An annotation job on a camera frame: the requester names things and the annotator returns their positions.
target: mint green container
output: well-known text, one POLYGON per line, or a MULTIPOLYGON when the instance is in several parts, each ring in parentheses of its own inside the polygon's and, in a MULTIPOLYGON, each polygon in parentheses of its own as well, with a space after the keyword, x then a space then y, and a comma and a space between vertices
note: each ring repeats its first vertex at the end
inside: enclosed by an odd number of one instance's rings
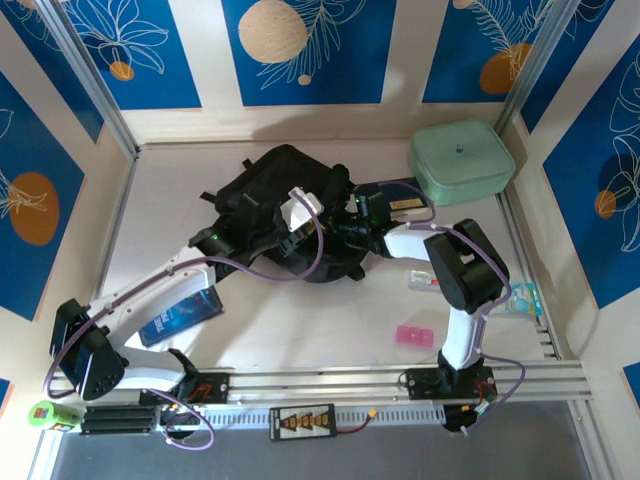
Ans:
POLYGON ((411 138, 409 166, 436 205, 499 193, 516 170, 498 135, 478 119, 418 130, 411 138))

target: orange circle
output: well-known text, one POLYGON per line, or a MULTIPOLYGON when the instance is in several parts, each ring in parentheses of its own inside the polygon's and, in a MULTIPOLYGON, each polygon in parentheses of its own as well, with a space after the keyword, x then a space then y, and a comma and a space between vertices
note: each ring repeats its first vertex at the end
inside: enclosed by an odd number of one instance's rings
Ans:
POLYGON ((31 245, 49 243, 60 218, 60 203, 53 183, 39 173, 23 173, 9 187, 9 197, 15 202, 9 216, 16 234, 31 245))
POLYGON ((117 60, 109 65, 109 71, 111 75, 116 77, 118 80, 122 80, 123 82, 128 82, 133 79, 133 68, 128 63, 121 62, 117 60))
POLYGON ((609 190, 601 191, 596 197, 596 213, 604 218, 611 218, 616 213, 616 196, 609 190))
POLYGON ((480 88, 494 95, 508 93, 530 50, 530 44, 519 43, 508 50, 496 53, 482 68, 480 88))

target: white table surface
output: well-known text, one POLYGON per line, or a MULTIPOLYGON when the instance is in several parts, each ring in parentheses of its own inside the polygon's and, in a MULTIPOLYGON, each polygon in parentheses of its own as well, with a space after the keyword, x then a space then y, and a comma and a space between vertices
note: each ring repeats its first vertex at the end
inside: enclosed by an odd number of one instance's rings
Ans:
MULTIPOLYGON (((174 255, 188 239, 217 218, 198 197, 216 191, 276 144, 145 149, 116 241, 103 293, 147 274, 174 255)), ((407 141, 295 142, 317 160, 343 163, 356 183, 410 176, 407 141)), ((494 197, 438 209, 438 223, 475 219, 520 281, 514 249, 494 197)), ((236 272, 217 286, 225 313, 176 335, 153 349, 185 352, 199 368, 238 369, 368 366, 431 362, 445 340, 449 307, 438 293, 408 288, 413 260, 369 255, 366 278, 331 284, 275 283, 236 272), (397 344, 398 324, 431 328, 433 348, 397 344)), ((266 259, 254 268, 288 275, 266 259)), ((140 346, 134 336, 130 345, 140 346)), ((544 355, 535 319, 494 315, 487 327, 487 353, 519 360, 544 355)))

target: pink object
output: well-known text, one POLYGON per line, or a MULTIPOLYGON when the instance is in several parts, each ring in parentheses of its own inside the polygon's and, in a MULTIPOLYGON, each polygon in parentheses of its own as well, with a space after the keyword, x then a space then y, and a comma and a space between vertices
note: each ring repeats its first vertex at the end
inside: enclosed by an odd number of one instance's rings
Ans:
POLYGON ((420 347, 433 347, 433 330, 430 328, 407 327, 398 325, 396 342, 420 347))

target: green battery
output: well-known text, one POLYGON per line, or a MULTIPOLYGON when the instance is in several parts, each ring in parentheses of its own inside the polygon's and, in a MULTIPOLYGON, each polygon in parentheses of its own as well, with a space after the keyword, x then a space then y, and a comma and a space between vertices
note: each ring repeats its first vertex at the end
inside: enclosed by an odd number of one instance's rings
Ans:
POLYGON ((82 413, 75 408, 47 401, 36 403, 29 412, 29 425, 41 430, 68 432, 81 420, 82 413))

